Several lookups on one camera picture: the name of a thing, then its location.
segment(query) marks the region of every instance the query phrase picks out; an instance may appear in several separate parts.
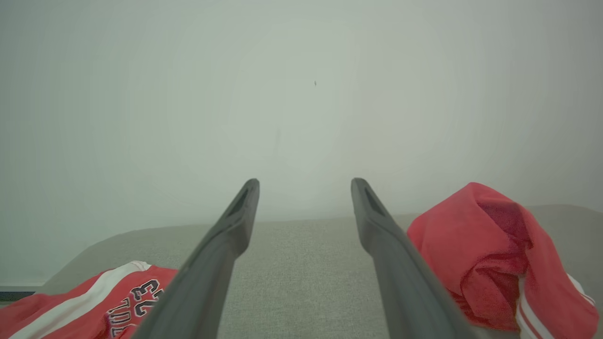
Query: gray fabric surface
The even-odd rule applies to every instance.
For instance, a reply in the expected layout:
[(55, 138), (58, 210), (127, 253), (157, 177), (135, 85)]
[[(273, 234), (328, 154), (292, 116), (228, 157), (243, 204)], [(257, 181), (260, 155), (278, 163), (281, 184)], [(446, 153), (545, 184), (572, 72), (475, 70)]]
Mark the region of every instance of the gray fabric surface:
[[(567, 272), (599, 302), (601, 312), (603, 214), (566, 205), (529, 209), (554, 240)], [(395, 219), (407, 229), (417, 215)], [(38, 293), (67, 292), (132, 260), (179, 268), (209, 227), (145, 229), (101, 241)], [(481, 338), (518, 337), (477, 331)], [(388, 338), (373, 263), (354, 219), (257, 223), (235, 264), (219, 338)]]

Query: fabric texture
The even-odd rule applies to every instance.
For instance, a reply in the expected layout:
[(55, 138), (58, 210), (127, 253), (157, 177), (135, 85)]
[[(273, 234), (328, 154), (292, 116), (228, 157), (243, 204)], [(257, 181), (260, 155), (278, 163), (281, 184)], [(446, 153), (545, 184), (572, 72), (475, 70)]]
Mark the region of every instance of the fabric texture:
[[(551, 238), (494, 189), (470, 183), (416, 218), (408, 236), (474, 325), (518, 330), (519, 306), (535, 338), (594, 336), (597, 310), (568, 277)], [(524, 275), (525, 302), (517, 305)]]
[[(568, 205), (529, 209), (555, 241), (567, 272), (586, 294), (603, 300), (603, 272), (593, 270), (603, 258), (603, 214)], [(406, 230), (417, 216), (394, 219)], [(132, 260), (180, 268), (210, 227), (161, 227), (113, 236), (88, 247), (38, 292), (65, 293)], [(480, 339), (519, 337), (516, 332), (474, 330)], [(354, 218), (256, 223), (249, 248), (235, 262), (218, 338), (389, 339), (373, 261), (360, 245)]]
[(132, 261), (73, 290), (0, 309), (0, 339), (127, 339), (177, 271)]

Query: red fabric fold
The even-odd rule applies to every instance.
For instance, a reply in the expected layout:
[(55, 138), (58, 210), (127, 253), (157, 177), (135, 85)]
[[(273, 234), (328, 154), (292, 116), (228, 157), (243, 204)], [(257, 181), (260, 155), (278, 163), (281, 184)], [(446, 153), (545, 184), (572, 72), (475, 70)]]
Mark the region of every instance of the red fabric fold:
[(598, 313), (567, 277), (551, 238), (494, 189), (468, 184), (413, 221), (408, 236), (470, 323), (517, 331), (525, 275), (528, 303), (555, 338), (594, 336)]

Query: red jersey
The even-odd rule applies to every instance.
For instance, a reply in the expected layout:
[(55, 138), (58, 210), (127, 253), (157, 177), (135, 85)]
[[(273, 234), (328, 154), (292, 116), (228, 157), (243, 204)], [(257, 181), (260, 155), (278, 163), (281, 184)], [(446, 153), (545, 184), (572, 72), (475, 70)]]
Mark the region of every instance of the red jersey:
[(130, 338), (176, 272), (132, 261), (68, 293), (23, 298), (0, 309), (0, 339)]
[(595, 335), (595, 302), (565, 272), (551, 237), (494, 189), (470, 183), (416, 218), (408, 237), (470, 323), (521, 329), (522, 338)]

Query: white stripe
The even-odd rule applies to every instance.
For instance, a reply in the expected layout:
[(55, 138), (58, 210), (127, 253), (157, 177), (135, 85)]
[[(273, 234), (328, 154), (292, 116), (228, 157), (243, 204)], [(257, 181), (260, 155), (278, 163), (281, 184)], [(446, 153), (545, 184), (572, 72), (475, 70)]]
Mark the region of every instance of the white stripe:
[(525, 320), (532, 324), (532, 327), (536, 330), (536, 332), (538, 332), (538, 334), (540, 334), (542, 339), (555, 339), (549, 330), (542, 324), (542, 322), (540, 322), (540, 319), (538, 319), (538, 317), (534, 314), (534, 311), (532, 311), (532, 308), (529, 306), (528, 299), (526, 299), (526, 295), (523, 291), (521, 292), (520, 298), (522, 310), (526, 316)]
[(128, 274), (146, 271), (151, 265), (143, 261), (132, 261), (116, 269), (106, 271), (90, 289), (81, 296), (65, 300), (42, 314), (26, 327), (13, 334), (10, 339), (39, 339), (86, 314), (101, 303)]
[(585, 298), (586, 301), (589, 302), (589, 304), (591, 304), (591, 305), (594, 306), (595, 305), (595, 300), (592, 299), (591, 297), (587, 296), (584, 293), (584, 289), (582, 288), (582, 285), (580, 285), (580, 283), (576, 279), (574, 279), (571, 275), (568, 274), (567, 277), (572, 282), (572, 284), (576, 288), (576, 290), (578, 290), (578, 292), (580, 292), (580, 294), (582, 295), (582, 297)]
[(517, 303), (515, 318), (517, 320), (517, 324), (519, 325), (519, 337), (521, 339), (538, 339), (538, 337), (536, 337), (536, 335), (529, 328), (526, 321), (523, 319), (522, 313), (521, 311), (519, 311), (519, 302)]

